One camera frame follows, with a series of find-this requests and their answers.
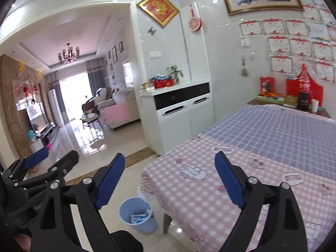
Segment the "black drawer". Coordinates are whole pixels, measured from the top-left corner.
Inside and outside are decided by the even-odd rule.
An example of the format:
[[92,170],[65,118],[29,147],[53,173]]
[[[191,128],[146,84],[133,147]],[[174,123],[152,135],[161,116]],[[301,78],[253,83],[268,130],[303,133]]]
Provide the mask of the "black drawer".
[[160,110],[168,106],[186,101],[188,99],[199,97],[210,93],[209,83],[203,83],[191,87],[178,89],[175,91],[163,93],[154,96],[156,109]]

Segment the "brown marble wall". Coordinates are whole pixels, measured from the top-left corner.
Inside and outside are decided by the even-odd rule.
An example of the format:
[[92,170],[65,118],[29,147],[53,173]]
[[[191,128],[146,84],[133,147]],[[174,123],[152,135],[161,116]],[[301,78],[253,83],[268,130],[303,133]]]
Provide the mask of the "brown marble wall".
[[29,140],[26,133],[25,123],[20,120],[19,113],[16,109],[12,79],[14,78],[17,80],[27,81],[29,79],[29,76],[32,76],[30,80],[31,82],[39,82],[41,87],[42,101],[47,117],[51,121],[53,121],[53,119],[47,99],[44,78],[40,81],[37,81],[38,71],[28,66],[26,66],[26,70],[22,73],[22,76],[18,78],[17,76],[19,72],[19,65],[20,62],[8,57],[7,55],[2,55],[0,57],[1,98],[3,113],[5,121],[7,123],[8,134],[10,135],[10,137],[8,137],[7,134],[6,136],[9,141],[12,140],[12,143],[9,144],[14,145],[19,157],[24,158],[25,156],[30,156],[32,152],[29,148]]

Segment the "glossy floor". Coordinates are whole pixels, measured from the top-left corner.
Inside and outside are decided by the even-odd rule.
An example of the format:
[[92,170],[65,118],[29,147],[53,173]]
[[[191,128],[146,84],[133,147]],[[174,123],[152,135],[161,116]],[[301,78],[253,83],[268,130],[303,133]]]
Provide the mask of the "glossy floor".
[[[156,200],[151,201],[151,205],[159,227],[152,234],[143,235],[138,233],[131,226],[124,224],[118,216],[118,209],[122,202],[127,198],[137,196],[137,187],[139,186],[141,179],[140,174],[145,166],[151,163],[155,158],[156,156],[151,156],[124,171],[109,204],[100,210],[102,219],[109,232],[118,230],[126,230],[130,232],[143,244],[145,252],[195,252],[197,251],[195,244],[186,237],[174,221],[171,224],[168,233],[163,234],[164,212]],[[72,211],[80,242],[84,249],[92,251],[80,220],[77,206],[72,206]]]
[[108,165],[120,152],[128,156],[147,147],[141,122],[133,122],[116,131],[99,125],[98,122],[83,127],[80,120],[73,120],[61,127],[53,142],[49,157],[39,165],[39,171],[30,177],[45,173],[57,160],[71,150],[79,154],[79,162],[65,176],[69,181]]

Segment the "screw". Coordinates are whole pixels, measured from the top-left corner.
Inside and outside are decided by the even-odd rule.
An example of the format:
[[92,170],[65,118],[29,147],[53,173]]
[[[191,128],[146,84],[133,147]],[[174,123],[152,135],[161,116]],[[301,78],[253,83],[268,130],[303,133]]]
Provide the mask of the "screw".
[[283,183],[281,184],[281,186],[282,186],[284,189],[289,189],[289,184],[286,183],[286,182],[283,182]]
[[83,183],[84,183],[85,185],[91,184],[91,183],[92,183],[92,178],[90,178],[90,177],[86,177],[86,178],[84,178],[84,179],[83,179]]
[[58,183],[57,182],[53,182],[50,184],[51,189],[57,189],[58,188]]
[[258,179],[255,177],[249,177],[248,181],[250,184],[256,184],[258,182]]

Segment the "trash can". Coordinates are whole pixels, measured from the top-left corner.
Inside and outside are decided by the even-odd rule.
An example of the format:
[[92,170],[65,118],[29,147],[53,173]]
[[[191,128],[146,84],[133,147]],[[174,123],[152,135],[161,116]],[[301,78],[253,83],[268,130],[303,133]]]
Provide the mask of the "trash can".
[[[147,209],[149,209],[149,215],[144,221],[131,223],[132,214],[144,214]],[[151,204],[146,203],[140,197],[132,197],[124,201],[119,207],[119,218],[141,234],[153,233],[158,225]]]

